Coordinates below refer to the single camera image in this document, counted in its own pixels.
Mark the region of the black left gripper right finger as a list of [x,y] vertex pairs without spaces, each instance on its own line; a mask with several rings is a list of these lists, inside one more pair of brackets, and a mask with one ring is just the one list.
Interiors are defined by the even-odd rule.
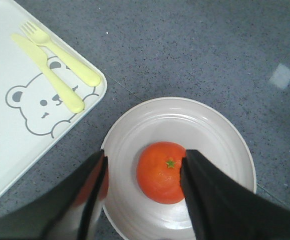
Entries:
[[197,150],[187,150],[180,183],[198,240],[290,240],[290,210],[232,180]]

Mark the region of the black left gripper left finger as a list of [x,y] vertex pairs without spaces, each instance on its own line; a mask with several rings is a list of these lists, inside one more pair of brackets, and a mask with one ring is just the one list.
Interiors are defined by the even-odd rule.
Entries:
[[35,201],[0,217],[0,240],[92,240],[108,191],[104,150]]

